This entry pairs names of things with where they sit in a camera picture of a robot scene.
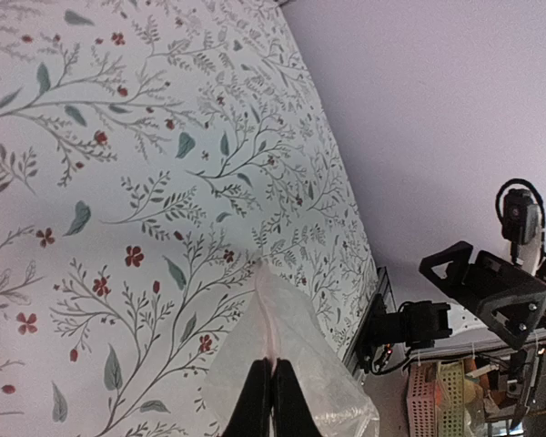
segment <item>translucent plastic bag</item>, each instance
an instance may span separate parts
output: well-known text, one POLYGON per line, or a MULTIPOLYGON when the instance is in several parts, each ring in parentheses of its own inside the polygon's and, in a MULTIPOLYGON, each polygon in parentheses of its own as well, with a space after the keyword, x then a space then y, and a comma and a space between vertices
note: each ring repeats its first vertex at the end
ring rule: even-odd
POLYGON ((203 397, 224 429, 254 360, 291 361, 309 411, 326 437, 378 437, 379 413, 324 340, 311 301, 258 270, 255 295, 228 335, 205 380, 203 397))

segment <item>red flower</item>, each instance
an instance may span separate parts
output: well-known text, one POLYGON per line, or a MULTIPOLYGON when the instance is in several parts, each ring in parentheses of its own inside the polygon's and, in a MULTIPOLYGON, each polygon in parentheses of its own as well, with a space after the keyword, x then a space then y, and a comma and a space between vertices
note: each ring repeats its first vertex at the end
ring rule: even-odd
POLYGON ((35 326, 36 314, 32 313, 27 319, 25 314, 21 312, 16 316, 16 320, 22 323, 22 325, 18 327, 18 332, 20 332, 22 335, 25 335, 27 330, 31 334, 38 331, 38 328, 35 326))
POLYGON ((93 292, 97 293, 97 296, 99 297, 109 294, 111 290, 107 286, 107 278, 101 277, 101 279, 94 279, 93 292))
POLYGON ((210 351, 210 346, 212 346, 212 340, 210 339, 210 336, 207 334, 204 337, 200 336, 200 347, 198 350, 200 352, 208 352, 210 351))
POLYGON ((124 46, 126 44, 126 41, 124 40, 124 34, 122 34, 121 32, 114 32, 113 35, 111 35, 111 40, 116 44, 116 46, 124 46))
POLYGON ((107 144, 107 134, 105 132, 102 132, 101 130, 97 130, 97 132, 93 135, 93 139, 98 144, 107 144))
POLYGON ((225 256, 223 257, 226 262, 233 262, 233 258, 235 257, 235 252, 232 250, 225 250, 225 256))
POLYGON ((6 393, 6 394, 12 394, 16 391, 16 388, 14 385, 3 385, 2 386, 2 392, 6 393))
POLYGON ((133 264, 134 267, 139 267, 141 262, 144 260, 142 249, 139 246, 135 246, 134 248, 127 246, 126 252, 126 265, 130 267, 133 264))
POLYGON ((46 228, 45 232, 39 230, 36 232, 36 237, 41 239, 40 246, 42 248, 45 248, 47 244, 53 244, 55 242, 55 239, 53 238, 53 230, 50 228, 46 228))

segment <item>wall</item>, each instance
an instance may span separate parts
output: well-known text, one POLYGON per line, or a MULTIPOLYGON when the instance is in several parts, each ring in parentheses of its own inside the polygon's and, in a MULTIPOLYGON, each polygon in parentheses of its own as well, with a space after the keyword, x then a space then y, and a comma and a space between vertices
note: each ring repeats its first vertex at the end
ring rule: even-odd
POLYGON ((546 1, 296 0, 286 17, 398 300, 442 298, 420 259, 501 250, 509 178, 546 202, 546 1))

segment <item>plastic basket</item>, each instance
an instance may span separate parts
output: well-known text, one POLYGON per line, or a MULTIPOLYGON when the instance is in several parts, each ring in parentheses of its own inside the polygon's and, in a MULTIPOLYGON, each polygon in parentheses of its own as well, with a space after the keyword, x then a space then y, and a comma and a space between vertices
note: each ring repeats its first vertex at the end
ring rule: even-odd
POLYGON ((463 437, 463 378, 462 361, 410 367, 407 393, 410 437, 463 437), (438 392, 440 407, 436 408, 438 392))
POLYGON ((440 409, 439 437, 463 437, 465 401, 463 398, 463 361, 441 364, 439 382, 445 397, 440 409))
POLYGON ((409 412, 410 437, 436 437, 437 421, 435 417, 434 375, 436 364, 410 367, 409 391, 407 392, 407 410, 409 412))

